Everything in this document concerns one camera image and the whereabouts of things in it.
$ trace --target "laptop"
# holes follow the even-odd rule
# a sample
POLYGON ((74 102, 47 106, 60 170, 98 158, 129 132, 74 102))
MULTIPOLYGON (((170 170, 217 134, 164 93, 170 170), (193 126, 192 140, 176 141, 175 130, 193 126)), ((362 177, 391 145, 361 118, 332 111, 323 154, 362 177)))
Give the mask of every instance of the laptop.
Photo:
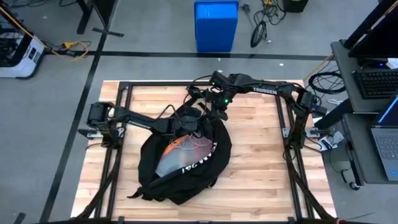
POLYGON ((388 180, 398 181, 398 91, 373 122, 371 133, 388 180))

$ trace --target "white device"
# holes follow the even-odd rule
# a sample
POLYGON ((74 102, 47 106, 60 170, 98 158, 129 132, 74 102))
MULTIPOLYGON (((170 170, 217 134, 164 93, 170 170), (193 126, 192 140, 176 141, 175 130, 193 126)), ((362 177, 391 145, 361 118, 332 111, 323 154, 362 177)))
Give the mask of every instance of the white device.
POLYGON ((13 67, 0 67, 0 78, 32 77, 44 56, 43 52, 44 46, 36 39, 32 39, 23 59, 17 65, 13 67))

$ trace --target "laptop screen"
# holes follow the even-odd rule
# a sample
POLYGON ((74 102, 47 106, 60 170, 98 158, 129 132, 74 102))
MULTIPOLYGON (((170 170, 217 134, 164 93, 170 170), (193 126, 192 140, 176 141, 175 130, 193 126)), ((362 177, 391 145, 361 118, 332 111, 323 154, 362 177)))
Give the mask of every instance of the laptop screen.
POLYGON ((381 126, 398 126, 398 94, 391 100, 388 107, 379 113, 377 125, 381 126))

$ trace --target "desk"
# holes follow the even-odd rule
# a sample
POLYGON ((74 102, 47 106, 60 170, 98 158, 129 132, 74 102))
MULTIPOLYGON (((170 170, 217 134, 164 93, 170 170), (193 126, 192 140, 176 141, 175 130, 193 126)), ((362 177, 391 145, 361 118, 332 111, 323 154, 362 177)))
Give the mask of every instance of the desk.
MULTIPOLYGON (((118 81, 104 82, 99 100, 115 103, 118 86, 118 81)), ((155 117, 168 104, 181 105, 186 94, 184 86, 133 86, 130 110, 155 117)), ((139 186, 139 152, 150 135, 148 130, 128 125, 113 219, 121 215, 126 220, 141 221, 285 221, 287 217, 294 217, 289 176, 282 158, 284 147, 275 97, 259 93, 236 95, 227 113, 229 120, 225 125, 233 143, 231 160, 212 189, 205 189, 182 205, 175 205, 169 200, 156 202, 126 198, 139 186)), ((89 144, 96 142, 100 140, 90 141, 89 144)), ((72 217, 84 209, 98 190, 104 156, 105 149, 99 146, 87 150, 72 217)), ((335 216, 321 154, 304 148, 302 157, 310 190, 335 216)), ((300 203, 305 208, 302 198, 300 203)))
POLYGON ((374 114, 345 114, 343 128, 350 143, 351 165, 357 185, 368 184, 398 184, 398 181, 388 181, 381 164, 377 149, 373 146, 369 127, 374 121, 374 114))
POLYGON ((337 66, 344 81, 348 99, 315 123, 315 127, 319 129, 327 129, 339 122, 345 113, 378 113, 389 101, 389 99, 362 99, 359 88, 352 76, 352 72, 358 67, 356 59, 348 57, 349 50, 344 48, 341 42, 331 43, 331 49, 335 55, 337 66))

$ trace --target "black backpack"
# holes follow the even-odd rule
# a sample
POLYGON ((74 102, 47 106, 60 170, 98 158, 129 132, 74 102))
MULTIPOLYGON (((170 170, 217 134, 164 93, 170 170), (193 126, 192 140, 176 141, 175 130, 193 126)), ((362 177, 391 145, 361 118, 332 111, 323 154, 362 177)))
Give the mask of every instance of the black backpack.
MULTIPOLYGON (((187 110, 192 109, 196 100, 197 98, 192 97, 176 113, 182 117, 187 110)), ((216 184, 217 177, 228 165, 232 147, 231 139, 222 120, 209 119, 204 116, 200 119, 200 123, 203 127, 202 133, 213 142, 211 153, 192 165, 159 177, 155 170, 165 148, 173 139, 180 136, 152 134, 141 147, 141 158, 138 165, 141 187, 128 198, 137 198, 142 195, 144 200, 155 199, 159 202, 168 198, 180 205, 199 194, 203 189, 216 184)))

